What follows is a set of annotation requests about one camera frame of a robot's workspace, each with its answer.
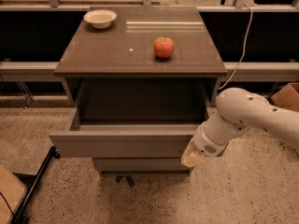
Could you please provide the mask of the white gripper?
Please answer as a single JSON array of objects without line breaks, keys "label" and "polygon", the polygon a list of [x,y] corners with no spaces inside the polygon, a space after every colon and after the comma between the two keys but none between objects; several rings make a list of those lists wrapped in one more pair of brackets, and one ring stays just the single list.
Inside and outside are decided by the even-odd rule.
[{"label": "white gripper", "polygon": [[228,143],[218,145],[212,141],[206,134],[205,123],[203,122],[195,131],[192,140],[184,150],[180,162],[188,167],[193,168],[195,166],[202,165],[204,156],[207,157],[219,157],[226,149]]}]

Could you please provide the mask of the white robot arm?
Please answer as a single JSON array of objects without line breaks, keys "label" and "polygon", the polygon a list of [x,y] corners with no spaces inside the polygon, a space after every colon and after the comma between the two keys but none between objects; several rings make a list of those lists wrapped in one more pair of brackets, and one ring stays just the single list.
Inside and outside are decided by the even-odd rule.
[{"label": "white robot arm", "polygon": [[251,127],[274,135],[299,152],[298,112],[271,105],[261,95],[230,88],[217,96],[216,111],[195,130],[180,162],[189,168],[202,165],[204,157],[219,156],[232,139]]}]

